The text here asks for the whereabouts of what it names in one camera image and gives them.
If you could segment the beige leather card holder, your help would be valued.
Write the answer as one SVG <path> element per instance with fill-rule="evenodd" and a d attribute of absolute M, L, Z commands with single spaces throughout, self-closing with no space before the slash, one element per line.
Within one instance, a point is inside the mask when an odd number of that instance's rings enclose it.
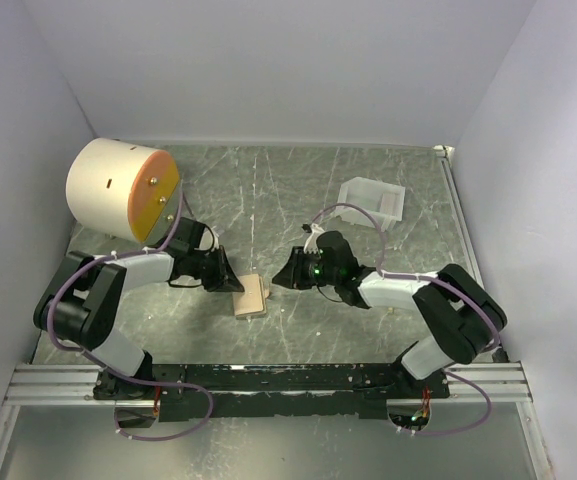
<path fill-rule="evenodd" d="M 233 293 L 233 310 L 236 319 L 252 319 L 267 314 L 267 300 L 270 295 L 263 278 L 259 274 L 239 277 L 243 292 Z"/>

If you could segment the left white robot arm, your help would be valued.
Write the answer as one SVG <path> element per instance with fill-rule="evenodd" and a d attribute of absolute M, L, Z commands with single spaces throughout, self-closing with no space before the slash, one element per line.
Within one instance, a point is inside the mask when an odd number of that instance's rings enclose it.
<path fill-rule="evenodd" d="M 118 377 L 130 398 L 149 395 L 155 385 L 152 356 L 115 327 L 124 293 L 155 283 L 190 277 L 208 292 L 242 293 L 217 235 L 206 224 L 180 217 L 176 228 L 139 252 L 92 256 L 68 253 L 34 314 L 34 325 L 58 346 L 75 349 Z"/>

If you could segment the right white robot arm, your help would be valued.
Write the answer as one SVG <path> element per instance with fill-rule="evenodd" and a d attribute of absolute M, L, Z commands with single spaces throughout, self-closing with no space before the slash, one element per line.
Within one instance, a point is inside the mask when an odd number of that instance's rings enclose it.
<path fill-rule="evenodd" d="M 430 334 L 395 361 L 399 369 L 392 374 L 394 390 L 407 398 L 439 370 L 497 348 L 507 325 L 504 310 L 461 266 L 425 274 L 380 272 L 361 264 L 338 231 L 313 233 L 304 246 L 293 247 L 272 283 L 292 290 L 330 286 L 351 307 L 418 313 Z"/>

